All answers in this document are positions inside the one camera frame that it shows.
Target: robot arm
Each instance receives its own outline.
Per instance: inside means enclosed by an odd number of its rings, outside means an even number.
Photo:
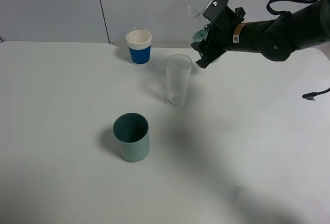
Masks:
[[[202,54],[196,63],[206,68],[226,51],[261,53],[272,61],[285,61],[295,50],[305,49],[330,41],[330,0],[270,0],[267,9],[275,20],[243,23],[245,11],[232,11],[229,0],[211,0],[203,16],[211,23],[206,40],[192,43]],[[274,11],[270,4],[277,1],[312,3],[291,14]]]

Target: white table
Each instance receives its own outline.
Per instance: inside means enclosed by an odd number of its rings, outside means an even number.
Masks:
[[[326,57],[226,53],[194,67],[174,108],[164,102],[172,54],[198,58],[152,48],[136,66],[109,44],[2,43],[0,222],[328,224],[330,94],[301,98],[330,87]],[[127,112],[150,124],[138,163],[109,143]]]

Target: cup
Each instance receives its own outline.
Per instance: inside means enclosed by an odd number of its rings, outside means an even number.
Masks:
[[[119,142],[119,150],[125,161],[138,162],[149,153],[149,125],[145,117],[138,113],[126,113],[113,124],[114,137]]]
[[[134,64],[145,64],[150,59],[151,34],[147,30],[133,30],[126,35],[130,56]]]
[[[166,60],[166,102],[171,106],[185,103],[191,67],[185,55],[172,55]]]

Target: green plastic cup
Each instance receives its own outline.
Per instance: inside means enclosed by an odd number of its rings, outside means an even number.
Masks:
[[[138,113],[126,113],[113,124],[114,137],[119,141],[120,153],[125,161],[138,162],[149,153],[148,121]]]

